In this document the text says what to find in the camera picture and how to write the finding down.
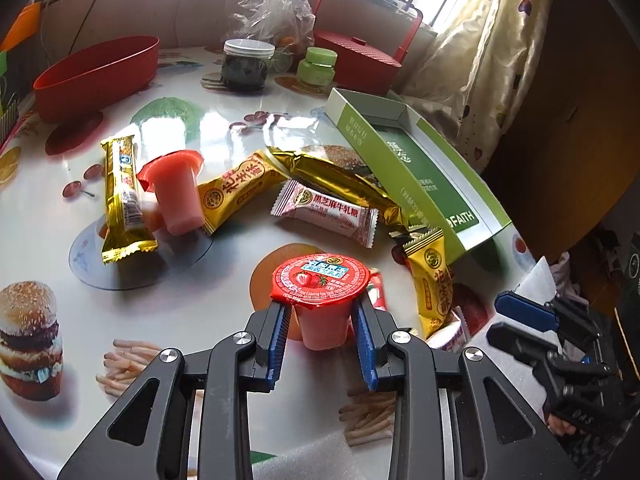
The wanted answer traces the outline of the green white cardboard box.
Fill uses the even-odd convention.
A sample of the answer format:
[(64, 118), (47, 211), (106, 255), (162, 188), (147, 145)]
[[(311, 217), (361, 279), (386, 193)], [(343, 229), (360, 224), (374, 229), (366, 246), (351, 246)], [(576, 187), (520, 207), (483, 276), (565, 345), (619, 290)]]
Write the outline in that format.
[(442, 229), (450, 262), (511, 223), (480, 175), (405, 102), (334, 88), (324, 111), (409, 223)]

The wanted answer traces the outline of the red oval plastic basin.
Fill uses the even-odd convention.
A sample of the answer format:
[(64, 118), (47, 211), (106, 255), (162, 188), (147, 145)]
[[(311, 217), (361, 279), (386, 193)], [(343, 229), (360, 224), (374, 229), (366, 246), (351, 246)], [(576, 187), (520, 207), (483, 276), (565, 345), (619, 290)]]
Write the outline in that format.
[(146, 87), (157, 71), (160, 40), (127, 36), (73, 53), (35, 80), (36, 110), (49, 124), (102, 110)]

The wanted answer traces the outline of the dark jar white lid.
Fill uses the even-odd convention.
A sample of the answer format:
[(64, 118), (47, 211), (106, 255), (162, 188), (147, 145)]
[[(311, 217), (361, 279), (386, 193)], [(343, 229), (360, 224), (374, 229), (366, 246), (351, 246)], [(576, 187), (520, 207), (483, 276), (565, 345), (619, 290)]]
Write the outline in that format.
[(240, 38), (226, 40), (221, 82), (237, 92), (262, 91), (274, 52), (276, 47), (269, 42)]

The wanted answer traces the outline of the pink jelly cup lying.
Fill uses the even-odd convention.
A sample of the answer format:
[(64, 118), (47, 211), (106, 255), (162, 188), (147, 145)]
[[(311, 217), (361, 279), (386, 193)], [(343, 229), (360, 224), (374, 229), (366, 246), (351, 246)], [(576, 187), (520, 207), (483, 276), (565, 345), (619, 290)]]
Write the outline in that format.
[(203, 162), (198, 151), (179, 150), (150, 160), (137, 173), (145, 192), (155, 194), (165, 228), (173, 236), (204, 226), (198, 195), (198, 175)]

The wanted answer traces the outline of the long gold wafer bar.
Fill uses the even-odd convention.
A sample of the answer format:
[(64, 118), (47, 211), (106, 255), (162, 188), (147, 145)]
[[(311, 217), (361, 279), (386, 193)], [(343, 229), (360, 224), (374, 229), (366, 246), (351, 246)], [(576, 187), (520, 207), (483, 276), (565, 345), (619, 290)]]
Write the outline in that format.
[(155, 252), (158, 244), (146, 226), (138, 195), (134, 135), (112, 136), (101, 142), (105, 152), (105, 225), (101, 250), (104, 264), (137, 252)]

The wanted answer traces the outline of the beige patterned curtain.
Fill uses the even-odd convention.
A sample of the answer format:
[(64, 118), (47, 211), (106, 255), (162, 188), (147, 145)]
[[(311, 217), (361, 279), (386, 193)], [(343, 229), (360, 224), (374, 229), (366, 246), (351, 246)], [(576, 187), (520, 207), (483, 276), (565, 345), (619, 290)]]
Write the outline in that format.
[(552, 0), (461, 0), (401, 95), (483, 171), (532, 84)]

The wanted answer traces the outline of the yellow peanut crisp packet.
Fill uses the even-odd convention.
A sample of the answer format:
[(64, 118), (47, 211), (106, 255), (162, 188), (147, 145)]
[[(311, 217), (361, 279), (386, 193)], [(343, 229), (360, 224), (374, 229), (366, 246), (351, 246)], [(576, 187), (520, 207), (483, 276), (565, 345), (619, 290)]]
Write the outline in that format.
[(220, 177), (199, 184), (204, 232), (213, 236), (232, 214), (255, 196), (285, 180), (286, 175), (263, 151), (258, 150)]
[(432, 229), (402, 248), (408, 259), (416, 290), (421, 332), (428, 339), (446, 321), (454, 296), (452, 278), (446, 263), (445, 235), (442, 229)]

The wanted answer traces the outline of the clear plastic bag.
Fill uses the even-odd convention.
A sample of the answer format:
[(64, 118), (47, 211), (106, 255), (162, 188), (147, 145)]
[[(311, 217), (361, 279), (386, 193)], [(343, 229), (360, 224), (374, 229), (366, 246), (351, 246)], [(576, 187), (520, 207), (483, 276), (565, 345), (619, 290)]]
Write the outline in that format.
[(226, 39), (253, 39), (275, 46), (292, 40), (303, 52), (314, 44), (316, 17), (308, 0), (226, 0)]

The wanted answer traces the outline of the red jelly cup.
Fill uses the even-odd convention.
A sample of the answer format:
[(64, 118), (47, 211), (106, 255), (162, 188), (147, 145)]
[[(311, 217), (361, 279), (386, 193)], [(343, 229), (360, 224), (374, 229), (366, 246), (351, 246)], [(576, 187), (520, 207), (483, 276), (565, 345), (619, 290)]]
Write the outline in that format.
[(304, 255), (272, 272), (271, 298), (294, 309), (307, 349), (331, 350), (345, 343), (352, 305), (369, 281), (369, 269), (352, 257)]

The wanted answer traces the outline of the red white candy wrapper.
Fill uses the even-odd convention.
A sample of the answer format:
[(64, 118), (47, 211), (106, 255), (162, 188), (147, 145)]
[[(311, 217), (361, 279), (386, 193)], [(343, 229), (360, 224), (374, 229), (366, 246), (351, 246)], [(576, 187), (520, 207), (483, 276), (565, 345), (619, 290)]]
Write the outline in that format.
[(369, 271), (370, 280), (367, 284), (367, 294), (371, 301), (372, 307), (374, 307), (376, 310), (386, 311), (387, 301), (382, 273), (375, 268), (370, 268)]

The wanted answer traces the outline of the white foam sheet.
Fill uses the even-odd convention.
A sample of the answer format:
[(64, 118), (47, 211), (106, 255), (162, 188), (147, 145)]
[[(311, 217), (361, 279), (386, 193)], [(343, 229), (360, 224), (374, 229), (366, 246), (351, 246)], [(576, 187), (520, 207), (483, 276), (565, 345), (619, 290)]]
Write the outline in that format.
[(254, 479), (364, 479), (354, 454), (340, 432), (305, 444), (253, 466)]

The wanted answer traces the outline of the pink sesame nougat candy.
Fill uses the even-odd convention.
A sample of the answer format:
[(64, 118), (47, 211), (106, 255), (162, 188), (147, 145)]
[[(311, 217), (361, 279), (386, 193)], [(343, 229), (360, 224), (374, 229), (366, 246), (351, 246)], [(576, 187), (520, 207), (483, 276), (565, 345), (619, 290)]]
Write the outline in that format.
[(374, 243), (378, 211), (315, 191), (295, 180), (282, 186), (270, 214), (276, 218), (302, 220), (341, 236), (365, 248)]

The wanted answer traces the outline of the orange box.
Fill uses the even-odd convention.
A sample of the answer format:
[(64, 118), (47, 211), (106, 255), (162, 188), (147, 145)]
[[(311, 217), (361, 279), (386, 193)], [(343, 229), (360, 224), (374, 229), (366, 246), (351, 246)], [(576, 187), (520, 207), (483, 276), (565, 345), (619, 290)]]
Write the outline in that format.
[(4, 37), (0, 51), (9, 51), (38, 32), (41, 3), (34, 2), (21, 10), (9, 32)]

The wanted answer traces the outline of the large gold foil packet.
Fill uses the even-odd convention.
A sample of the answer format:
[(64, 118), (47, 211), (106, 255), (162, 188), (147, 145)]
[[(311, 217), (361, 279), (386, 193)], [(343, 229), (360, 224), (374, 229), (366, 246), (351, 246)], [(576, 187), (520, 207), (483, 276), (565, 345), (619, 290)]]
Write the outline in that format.
[(376, 208), (390, 228), (402, 230), (410, 226), (408, 214), (398, 203), (359, 174), (303, 152), (281, 150), (275, 146), (268, 146), (267, 150), (294, 179), (346, 202)]

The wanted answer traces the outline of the green cream jar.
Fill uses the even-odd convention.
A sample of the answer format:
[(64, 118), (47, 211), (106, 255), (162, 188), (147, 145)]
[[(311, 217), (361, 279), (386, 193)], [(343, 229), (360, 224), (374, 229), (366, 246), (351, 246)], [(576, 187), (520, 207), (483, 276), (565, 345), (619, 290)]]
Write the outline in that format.
[(333, 50), (309, 47), (298, 63), (296, 77), (301, 84), (312, 88), (326, 88), (335, 76), (337, 53)]

